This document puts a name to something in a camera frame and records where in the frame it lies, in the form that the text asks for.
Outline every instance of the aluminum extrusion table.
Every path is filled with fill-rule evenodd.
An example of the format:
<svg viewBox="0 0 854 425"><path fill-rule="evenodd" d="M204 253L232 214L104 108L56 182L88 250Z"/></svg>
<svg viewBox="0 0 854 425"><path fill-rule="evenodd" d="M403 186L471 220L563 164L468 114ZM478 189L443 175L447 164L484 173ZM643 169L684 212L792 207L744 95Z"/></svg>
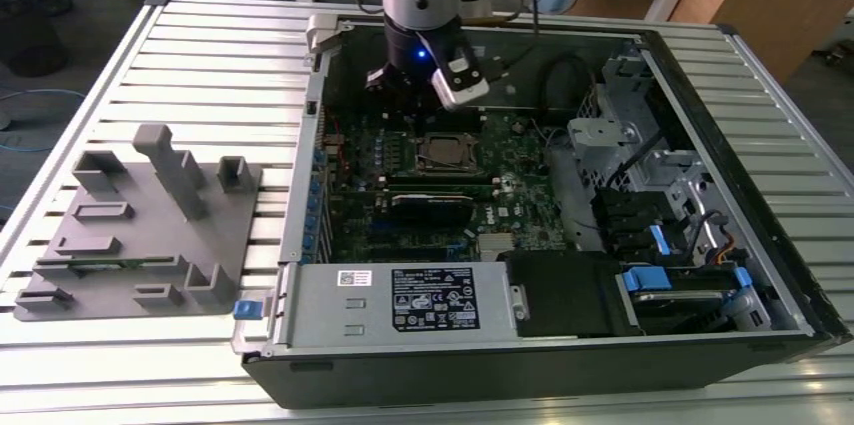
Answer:
<svg viewBox="0 0 854 425"><path fill-rule="evenodd" d="M0 237L0 422L849 423L854 343L702 390L424 407L288 411L245 375L229 316L21 323L17 291L75 193L83 150L140 158L140 122L168 123L199 161L264 166L244 290L275 282L308 68L307 18L340 6L245 0L147 5ZM351 9L341 10L352 14ZM655 29L840 315L854 321L854 181L736 36L702 25L547 18ZM248 323L263 340L263 322Z"/></svg>

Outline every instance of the metal bracket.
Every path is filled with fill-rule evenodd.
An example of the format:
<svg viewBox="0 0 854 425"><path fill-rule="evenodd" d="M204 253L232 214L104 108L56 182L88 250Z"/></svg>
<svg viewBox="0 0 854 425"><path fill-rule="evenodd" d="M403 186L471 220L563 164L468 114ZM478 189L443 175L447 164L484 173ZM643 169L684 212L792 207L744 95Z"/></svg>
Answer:
<svg viewBox="0 0 854 425"><path fill-rule="evenodd" d="M523 285L512 285L510 287L510 308L512 310L512 316L516 320L527 320L528 318L531 318Z"/></svg>
<svg viewBox="0 0 854 425"><path fill-rule="evenodd" d="M352 26L341 25L337 15L319 13L308 18L305 28L305 45L311 53L321 53L337 45L337 36L352 30Z"/></svg>

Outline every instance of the blue tab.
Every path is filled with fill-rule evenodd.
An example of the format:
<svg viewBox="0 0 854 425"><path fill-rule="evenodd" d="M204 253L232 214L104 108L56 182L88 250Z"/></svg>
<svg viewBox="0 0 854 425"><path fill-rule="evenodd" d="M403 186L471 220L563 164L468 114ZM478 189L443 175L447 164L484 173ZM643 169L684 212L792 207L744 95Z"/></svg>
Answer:
<svg viewBox="0 0 854 425"><path fill-rule="evenodd" d="M650 231L652 232L652 238L658 244L658 252L662 255L670 255L670 245L667 245L667 239L664 238L664 232L659 225L650 225Z"/></svg>
<svg viewBox="0 0 854 425"><path fill-rule="evenodd" d="M623 273L623 281L630 292L672 288L664 267L632 267Z"/></svg>
<svg viewBox="0 0 854 425"><path fill-rule="evenodd" d="M640 284L638 283L638 277L631 270L623 272L623 282L626 282L626 290L634 292L640 289Z"/></svg>
<svg viewBox="0 0 854 425"><path fill-rule="evenodd" d="M752 285L752 278L750 278L750 272L744 267L738 267L735 269L735 278L738 279L738 284L742 288Z"/></svg>
<svg viewBox="0 0 854 425"><path fill-rule="evenodd" d="M305 231L313 232L316 227L317 227L317 217L315 217L313 215L308 215L305 217Z"/></svg>
<svg viewBox="0 0 854 425"><path fill-rule="evenodd" d="M233 310L235 320L260 320L264 318L264 302L237 300Z"/></svg>

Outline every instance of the barcode sticker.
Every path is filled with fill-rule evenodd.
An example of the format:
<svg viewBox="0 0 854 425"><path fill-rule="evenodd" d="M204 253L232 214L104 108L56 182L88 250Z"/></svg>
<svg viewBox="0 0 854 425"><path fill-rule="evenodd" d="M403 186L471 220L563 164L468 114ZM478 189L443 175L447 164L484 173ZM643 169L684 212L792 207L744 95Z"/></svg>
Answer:
<svg viewBox="0 0 854 425"><path fill-rule="evenodd" d="M337 286L339 287L369 287L372 276L371 270L339 270Z"/></svg>

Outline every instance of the warning label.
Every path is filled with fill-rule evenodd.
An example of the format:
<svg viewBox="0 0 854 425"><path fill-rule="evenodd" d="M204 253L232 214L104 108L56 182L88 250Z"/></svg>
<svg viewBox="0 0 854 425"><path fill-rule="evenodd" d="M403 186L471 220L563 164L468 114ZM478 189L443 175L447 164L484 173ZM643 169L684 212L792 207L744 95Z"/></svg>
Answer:
<svg viewBox="0 0 854 425"><path fill-rule="evenodd" d="M399 332L480 328L471 268L392 270L391 305Z"/></svg>

